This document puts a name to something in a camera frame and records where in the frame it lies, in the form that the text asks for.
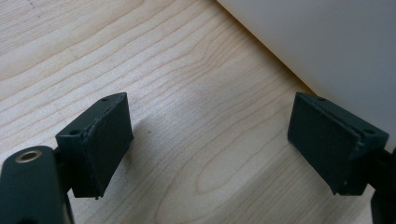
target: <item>screw hole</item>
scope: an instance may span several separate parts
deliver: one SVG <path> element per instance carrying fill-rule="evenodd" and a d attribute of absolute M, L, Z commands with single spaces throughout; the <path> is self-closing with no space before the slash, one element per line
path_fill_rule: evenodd
<path fill-rule="evenodd" d="M 75 135 L 75 134 L 78 134 L 78 133 L 79 133 L 79 130 L 73 130 L 73 131 L 70 132 L 70 134 L 72 134 L 72 135 Z"/>
<path fill-rule="evenodd" d="M 365 133 L 369 133 L 369 134 L 375 134 L 375 131 L 371 130 L 371 129 L 363 129 L 363 131 Z"/>
<path fill-rule="evenodd" d="M 38 150 L 27 151 L 22 153 L 19 157 L 17 157 L 17 159 L 15 159 L 15 162 L 24 163 L 24 162 L 34 161 L 40 156 L 41 156 L 41 151 Z"/>

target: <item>wood grain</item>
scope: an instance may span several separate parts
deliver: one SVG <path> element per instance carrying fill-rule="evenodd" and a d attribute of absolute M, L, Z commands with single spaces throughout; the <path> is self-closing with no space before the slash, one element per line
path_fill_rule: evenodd
<path fill-rule="evenodd" d="M 97 99 L 129 97 L 135 140 L 77 223 L 371 223 L 372 189 L 330 189 L 287 141 L 310 91 L 214 1 L 2 1 L 0 162 Z"/>

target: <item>round hole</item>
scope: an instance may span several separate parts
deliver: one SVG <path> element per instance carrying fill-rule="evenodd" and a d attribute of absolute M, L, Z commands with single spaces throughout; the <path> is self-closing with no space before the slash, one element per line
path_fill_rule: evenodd
<path fill-rule="evenodd" d="M 17 224 L 36 224 L 36 223 L 38 223 L 38 221 L 32 218 L 24 218 L 21 221 L 17 222 Z"/>
<path fill-rule="evenodd" d="M 375 131 L 371 130 L 371 129 L 363 129 L 363 131 L 365 133 L 369 133 L 369 134 L 375 134 Z"/>
<path fill-rule="evenodd" d="M 24 163 L 24 162 L 34 161 L 40 156 L 41 156 L 41 151 L 38 150 L 27 151 L 27 152 L 23 152 L 20 156 L 18 156 L 17 159 L 15 159 L 15 162 Z"/>
<path fill-rule="evenodd" d="M 78 134 L 78 133 L 79 133 L 79 130 L 73 130 L 73 131 L 70 132 L 70 134 L 72 134 L 72 135 L 75 135 L 75 134 Z"/>

